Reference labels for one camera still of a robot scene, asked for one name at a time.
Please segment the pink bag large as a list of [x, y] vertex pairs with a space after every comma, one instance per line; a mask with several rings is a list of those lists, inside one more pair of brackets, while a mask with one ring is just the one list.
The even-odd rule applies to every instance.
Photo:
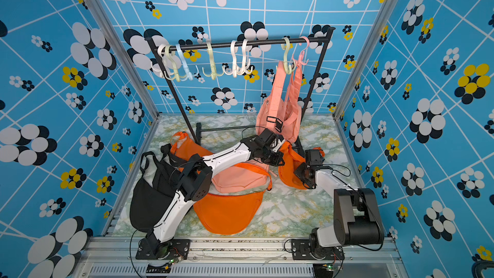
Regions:
[[257, 135], [260, 135], [265, 129], [269, 129], [283, 136], [282, 132], [286, 112], [285, 98], [290, 77], [290, 75], [286, 75], [284, 72], [283, 62], [279, 61], [271, 93], [264, 100], [257, 116]]

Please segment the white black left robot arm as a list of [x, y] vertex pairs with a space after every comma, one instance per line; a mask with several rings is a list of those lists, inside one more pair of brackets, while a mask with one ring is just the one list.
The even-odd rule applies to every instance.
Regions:
[[284, 164], [282, 135], [263, 129], [231, 148], [213, 154], [195, 144], [186, 133], [177, 133], [175, 144], [162, 146], [162, 157], [152, 152], [141, 156], [140, 171], [153, 162], [151, 183], [140, 178], [131, 200], [131, 225], [145, 237], [136, 259], [165, 259], [184, 256], [173, 240], [186, 214], [193, 210], [209, 232], [232, 235], [252, 221], [272, 188], [271, 166]]

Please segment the orange bag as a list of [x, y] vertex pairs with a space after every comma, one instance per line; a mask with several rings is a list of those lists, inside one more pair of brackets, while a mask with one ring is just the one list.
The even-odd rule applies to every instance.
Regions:
[[177, 162], [189, 161], [192, 156], [198, 154], [200, 157], [211, 155], [212, 152], [195, 143], [189, 134], [182, 131], [172, 135], [174, 143], [171, 146], [171, 157]]
[[280, 152], [284, 154], [284, 166], [278, 167], [278, 174], [282, 182], [300, 190], [307, 190], [302, 186], [302, 182], [296, 177], [295, 170], [301, 163], [308, 163], [315, 171], [322, 168], [324, 164], [325, 153], [320, 147], [305, 150], [304, 156], [301, 156], [293, 149], [290, 143], [285, 143]]
[[[266, 190], [271, 190], [272, 178], [271, 182], [265, 185]], [[204, 228], [214, 234], [229, 236], [247, 228], [261, 206], [263, 196], [263, 190], [243, 195], [208, 193], [193, 207]]]

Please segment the black bag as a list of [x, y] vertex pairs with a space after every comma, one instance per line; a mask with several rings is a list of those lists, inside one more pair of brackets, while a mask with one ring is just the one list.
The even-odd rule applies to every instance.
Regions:
[[[131, 225], [141, 232], [153, 228], [171, 204], [178, 186], [180, 171], [188, 162], [171, 153], [171, 144], [163, 145], [160, 150], [162, 158], [152, 151], [141, 155], [141, 177], [133, 189], [129, 218]], [[149, 183], [145, 172], [150, 163], [154, 163], [156, 172]]]

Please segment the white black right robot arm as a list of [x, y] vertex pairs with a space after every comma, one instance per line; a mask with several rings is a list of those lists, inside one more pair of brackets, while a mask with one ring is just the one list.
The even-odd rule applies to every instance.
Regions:
[[333, 198], [333, 224], [315, 228], [310, 234], [309, 250], [313, 258], [334, 256], [343, 260], [342, 248], [346, 246], [370, 251], [383, 247], [383, 223], [371, 189], [347, 183], [346, 175], [335, 165], [325, 163], [318, 149], [305, 151], [305, 162], [297, 167], [295, 175], [307, 188], [321, 188]]

